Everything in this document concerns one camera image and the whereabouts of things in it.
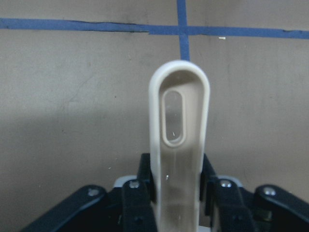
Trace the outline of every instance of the screw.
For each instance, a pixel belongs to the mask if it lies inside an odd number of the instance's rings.
[[[276,191],[271,187],[263,188],[263,192],[264,192],[264,194],[266,194],[268,196],[275,196],[276,195]]]
[[[140,183],[138,180],[131,180],[129,186],[132,189],[137,189],[140,186]]]
[[[230,188],[230,187],[232,187],[232,183],[229,180],[221,180],[220,181],[220,185],[223,188]]]
[[[97,190],[97,189],[92,189],[92,188],[88,189],[88,196],[90,196],[90,197],[97,196],[99,192],[100,191]]]

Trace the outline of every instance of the beige plastic object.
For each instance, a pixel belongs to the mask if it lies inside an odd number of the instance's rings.
[[[149,85],[151,170],[159,232],[197,232],[210,87],[188,61],[161,66]]]

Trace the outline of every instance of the bolt head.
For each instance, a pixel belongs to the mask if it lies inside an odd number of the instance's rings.
[[[132,189],[137,189],[140,186],[140,182],[138,180],[130,180],[129,186]]]
[[[89,197],[94,197],[97,196],[99,194],[99,190],[98,189],[88,189],[88,196]]]
[[[223,188],[230,188],[230,187],[232,187],[232,183],[229,180],[221,180],[220,181],[220,185]]]
[[[268,195],[268,196],[275,196],[276,195],[276,191],[272,187],[263,188],[263,193]]]

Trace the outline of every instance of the gray surface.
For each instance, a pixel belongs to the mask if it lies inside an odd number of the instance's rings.
[[[177,36],[1,30],[0,231],[86,184],[107,190],[149,152],[148,84]]]
[[[0,0],[2,18],[177,25],[176,1]]]
[[[192,26],[309,29],[307,0],[187,1]]]
[[[215,170],[249,190],[274,183],[309,201],[308,41],[190,42],[211,85],[206,152]]]

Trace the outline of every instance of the oval hole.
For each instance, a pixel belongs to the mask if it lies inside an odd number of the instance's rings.
[[[180,93],[168,92],[164,97],[166,138],[171,143],[181,140],[183,134],[183,100]]]

